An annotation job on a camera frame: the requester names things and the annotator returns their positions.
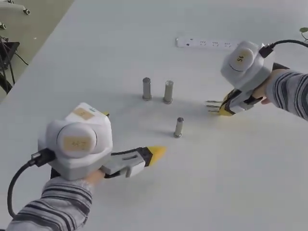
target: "wrist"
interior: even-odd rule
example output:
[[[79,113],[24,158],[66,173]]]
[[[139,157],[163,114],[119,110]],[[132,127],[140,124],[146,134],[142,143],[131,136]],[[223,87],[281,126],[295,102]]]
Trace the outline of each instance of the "wrist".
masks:
[[[101,170],[96,170],[85,177],[83,180],[91,185],[96,185],[104,178],[104,176],[105,174]]]

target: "hand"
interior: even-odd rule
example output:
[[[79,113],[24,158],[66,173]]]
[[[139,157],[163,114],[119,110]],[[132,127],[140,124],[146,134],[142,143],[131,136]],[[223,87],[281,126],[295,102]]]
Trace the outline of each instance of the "hand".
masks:
[[[84,178],[89,184],[96,185],[98,184],[103,178],[105,174],[101,170],[96,170],[92,172],[90,175]]]
[[[270,100],[268,98],[265,98],[266,86],[273,79],[274,75],[276,75],[277,73],[281,71],[284,71],[284,69],[277,69],[277,70],[272,71],[270,76],[257,89],[255,89],[252,96],[255,97],[256,99],[263,97],[263,100],[261,101],[262,104],[270,103]]]

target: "metal cylinder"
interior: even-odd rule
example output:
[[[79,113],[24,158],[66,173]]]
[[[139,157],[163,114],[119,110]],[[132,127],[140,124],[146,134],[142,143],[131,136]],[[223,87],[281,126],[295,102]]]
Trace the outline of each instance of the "metal cylinder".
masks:
[[[143,82],[143,100],[145,101],[149,101],[152,99],[152,95],[151,95],[151,79],[150,78],[144,78],[142,80]]]
[[[168,80],[165,86],[165,95],[164,95],[164,103],[170,104],[172,103],[172,91],[173,91],[173,81]]]
[[[175,132],[173,133],[175,138],[180,138],[182,136],[182,128],[183,128],[183,121],[182,117],[177,119],[177,125],[175,127]]]

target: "striped sleeve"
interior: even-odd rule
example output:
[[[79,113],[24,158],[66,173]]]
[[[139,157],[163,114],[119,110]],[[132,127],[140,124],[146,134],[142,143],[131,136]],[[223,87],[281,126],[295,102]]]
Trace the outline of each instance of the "striped sleeve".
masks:
[[[308,120],[308,75],[284,70],[273,76],[266,97],[277,107]]]
[[[74,231],[87,221],[92,190],[84,180],[53,178],[42,197],[27,204],[6,231]]]

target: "white power strip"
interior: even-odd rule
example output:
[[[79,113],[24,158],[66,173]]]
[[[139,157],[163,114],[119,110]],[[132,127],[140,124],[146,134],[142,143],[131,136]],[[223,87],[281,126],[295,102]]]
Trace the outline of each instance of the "white power strip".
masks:
[[[230,42],[223,40],[210,40],[192,37],[176,38],[176,46],[181,48],[203,48],[203,49],[219,49],[234,50],[240,42]]]

